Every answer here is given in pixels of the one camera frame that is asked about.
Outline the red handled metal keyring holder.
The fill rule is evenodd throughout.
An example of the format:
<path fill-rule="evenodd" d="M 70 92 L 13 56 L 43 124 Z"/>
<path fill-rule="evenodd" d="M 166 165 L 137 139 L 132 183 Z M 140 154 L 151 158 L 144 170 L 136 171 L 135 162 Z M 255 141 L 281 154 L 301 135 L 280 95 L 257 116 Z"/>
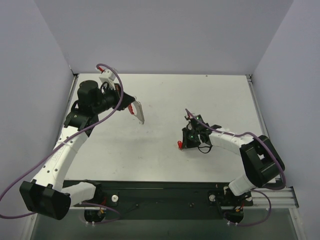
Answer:
<path fill-rule="evenodd" d="M 134 102 L 132 102 L 128 106 L 128 110 L 130 114 L 134 115 L 142 125 L 145 123 L 145 116 L 143 113 L 142 104 L 139 101 L 135 100 Z"/>

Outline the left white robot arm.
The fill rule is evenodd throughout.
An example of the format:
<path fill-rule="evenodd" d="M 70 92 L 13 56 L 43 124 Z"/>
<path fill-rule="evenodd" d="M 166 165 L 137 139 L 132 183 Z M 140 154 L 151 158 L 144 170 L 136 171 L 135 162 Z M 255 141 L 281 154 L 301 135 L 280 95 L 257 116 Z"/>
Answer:
<path fill-rule="evenodd" d="M 20 185 L 19 192 L 30 212 L 61 220 L 70 207 L 81 202 L 87 201 L 92 206 L 101 203 L 103 194 L 99 183 L 83 180 L 70 187 L 63 187 L 63 183 L 79 149 L 100 122 L 99 114 L 109 109 L 122 111 L 135 100 L 123 92 L 118 83 L 114 88 L 107 82 L 98 85 L 94 80 L 80 83 L 77 100 L 66 116 L 56 143 L 57 150 L 32 181 L 23 181 Z"/>

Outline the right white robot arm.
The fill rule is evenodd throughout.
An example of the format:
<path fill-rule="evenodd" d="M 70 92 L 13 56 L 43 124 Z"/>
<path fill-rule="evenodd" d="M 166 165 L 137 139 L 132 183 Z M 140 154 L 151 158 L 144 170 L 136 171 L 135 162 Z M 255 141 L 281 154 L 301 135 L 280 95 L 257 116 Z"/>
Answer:
<path fill-rule="evenodd" d="M 265 135 L 256 136 L 251 132 L 236 134 L 220 125 L 208 125 L 202 116 L 187 112 L 188 121 L 182 129 L 182 141 L 178 144 L 181 150 L 219 147 L 232 152 L 242 159 L 244 174 L 228 184 L 234 196 L 256 189 L 267 188 L 282 190 L 286 186 L 285 165 Z"/>

